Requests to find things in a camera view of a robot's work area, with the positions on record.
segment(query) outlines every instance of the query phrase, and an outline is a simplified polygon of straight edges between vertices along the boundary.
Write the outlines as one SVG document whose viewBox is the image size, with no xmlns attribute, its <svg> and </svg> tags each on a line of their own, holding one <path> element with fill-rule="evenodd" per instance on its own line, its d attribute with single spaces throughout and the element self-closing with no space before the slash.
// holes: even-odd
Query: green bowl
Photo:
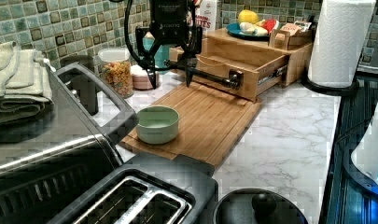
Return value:
<svg viewBox="0 0 378 224">
<path fill-rule="evenodd" d="M 179 129 L 179 114 L 167 106 L 151 106 L 137 114 L 136 132 L 140 140 L 159 145 L 173 140 Z"/>
</svg>

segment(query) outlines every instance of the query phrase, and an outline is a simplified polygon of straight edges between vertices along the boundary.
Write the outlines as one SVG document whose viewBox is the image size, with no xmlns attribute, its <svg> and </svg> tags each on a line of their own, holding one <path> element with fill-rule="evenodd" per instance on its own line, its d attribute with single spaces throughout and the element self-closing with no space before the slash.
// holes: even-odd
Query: jar lid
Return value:
<svg viewBox="0 0 378 224">
<path fill-rule="evenodd" d="M 123 62 L 130 59 L 130 51 L 127 48 L 101 49 L 99 58 L 105 63 Z"/>
<path fill-rule="evenodd" d="M 133 76 L 147 77 L 147 72 L 145 71 L 145 69 L 143 69 L 139 65 L 131 66 L 131 74 L 133 74 Z"/>
</svg>

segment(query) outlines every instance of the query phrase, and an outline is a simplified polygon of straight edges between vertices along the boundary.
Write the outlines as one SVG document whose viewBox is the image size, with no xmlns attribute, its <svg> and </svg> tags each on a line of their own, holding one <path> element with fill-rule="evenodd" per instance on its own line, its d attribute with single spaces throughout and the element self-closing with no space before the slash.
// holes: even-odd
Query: glass jar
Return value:
<svg viewBox="0 0 378 224">
<path fill-rule="evenodd" d="M 98 53 L 102 61 L 102 77 L 123 98 L 133 95 L 130 52 L 127 48 L 102 49 Z"/>
</svg>

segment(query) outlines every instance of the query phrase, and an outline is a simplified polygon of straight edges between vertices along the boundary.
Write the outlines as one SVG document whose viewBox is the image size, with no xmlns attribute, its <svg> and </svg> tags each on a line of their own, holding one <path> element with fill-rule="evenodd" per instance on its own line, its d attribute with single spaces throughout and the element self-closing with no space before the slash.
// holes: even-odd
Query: gray towel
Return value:
<svg viewBox="0 0 378 224">
<path fill-rule="evenodd" d="M 36 115 L 52 104 L 41 52 L 0 44 L 0 124 Z"/>
</svg>

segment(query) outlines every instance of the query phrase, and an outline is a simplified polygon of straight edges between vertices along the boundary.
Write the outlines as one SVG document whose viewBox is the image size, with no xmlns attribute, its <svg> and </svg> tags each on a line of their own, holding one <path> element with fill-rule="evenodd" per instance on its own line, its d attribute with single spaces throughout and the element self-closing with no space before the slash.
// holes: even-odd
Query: green mosaic tile backsplash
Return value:
<svg viewBox="0 0 378 224">
<path fill-rule="evenodd" d="M 255 11 L 262 19 L 276 19 L 282 22 L 303 20 L 311 15 L 318 21 L 321 0 L 220 0 L 222 1 L 221 24 L 226 27 L 237 22 L 244 9 Z M 370 65 L 372 53 L 378 38 L 378 3 L 375 6 L 371 24 L 363 46 L 360 64 Z"/>
<path fill-rule="evenodd" d="M 261 18 L 294 22 L 310 15 L 318 20 L 321 0 L 220 0 L 222 27 L 236 22 L 239 12 L 250 9 Z M 97 55 L 108 47 L 125 45 L 123 23 L 126 1 L 108 0 L 0 0 L 0 41 L 17 41 L 24 48 L 42 50 L 51 64 L 72 55 Z M 137 25 L 147 25 L 148 0 L 134 0 L 130 39 Z M 378 5 L 363 46 L 361 64 L 370 65 L 378 38 Z"/>
<path fill-rule="evenodd" d="M 101 49 L 125 45 L 122 24 L 126 1 L 0 0 L 0 41 L 43 51 L 51 64 L 73 55 L 97 55 Z M 134 0 L 132 30 L 149 20 L 148 0 Z"/>
</svg>

